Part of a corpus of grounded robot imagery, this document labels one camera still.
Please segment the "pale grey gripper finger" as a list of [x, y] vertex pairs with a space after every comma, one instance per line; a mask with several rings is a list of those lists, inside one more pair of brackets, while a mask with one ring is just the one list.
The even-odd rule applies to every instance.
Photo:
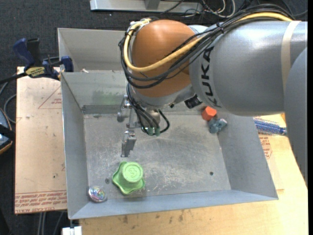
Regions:
[[129, 103], [128, 96], [125, 95], [123, 96], [119, 110], [117, 112], [117, 121], [123, 122], [125, 118], [129, 117], [129, 114], [130, 114], [130, 103]]
[[135, 132], [133, 130], [125, 131], [122, 140], [121, 157], [129, 157], [130, 151], [134, 149], [135, 142]]

